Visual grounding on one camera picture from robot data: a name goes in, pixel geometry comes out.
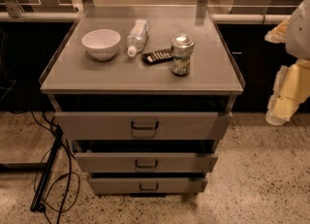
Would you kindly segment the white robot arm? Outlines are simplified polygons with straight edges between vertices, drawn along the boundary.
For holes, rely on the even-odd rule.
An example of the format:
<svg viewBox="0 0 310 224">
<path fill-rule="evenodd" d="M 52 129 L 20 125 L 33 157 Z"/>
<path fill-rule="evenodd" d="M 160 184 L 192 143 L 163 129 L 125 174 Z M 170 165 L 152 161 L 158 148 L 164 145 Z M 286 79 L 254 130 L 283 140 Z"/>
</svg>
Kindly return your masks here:
<svg viewBox="0 0 310 224">
<path fill-rule="evenodd" d="M 296 58 L 290 67 L 280 67 L 267 104 L 266 122 L 280 126 L 310 97 L 310 0 L 303 0 L 264 39 L 274 44 L 284 43 L 286 52 Z"/>
</svg>

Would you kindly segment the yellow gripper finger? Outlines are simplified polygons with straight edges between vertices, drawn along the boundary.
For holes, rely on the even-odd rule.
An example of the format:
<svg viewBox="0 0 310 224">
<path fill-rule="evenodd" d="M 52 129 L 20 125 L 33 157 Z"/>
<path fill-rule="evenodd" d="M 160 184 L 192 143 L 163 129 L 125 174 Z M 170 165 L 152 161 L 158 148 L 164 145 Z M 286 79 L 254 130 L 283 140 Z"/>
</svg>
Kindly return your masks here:
<svg viewBox="0 0 310 224">
<path fill-rule="evenodd" d="M 298 59 L 292 66 L 281 66 L 267 104 L 265 120 L 284 125 L 310 97 L 310 61 Z"/>
<path fill-rule="evenodd" d="M 268 31 L 264 39 L 273 44 L 280 44 L 286 42 L 287 28 L 289 19 L 284 19 L 272 30 Z"/>
</svg>

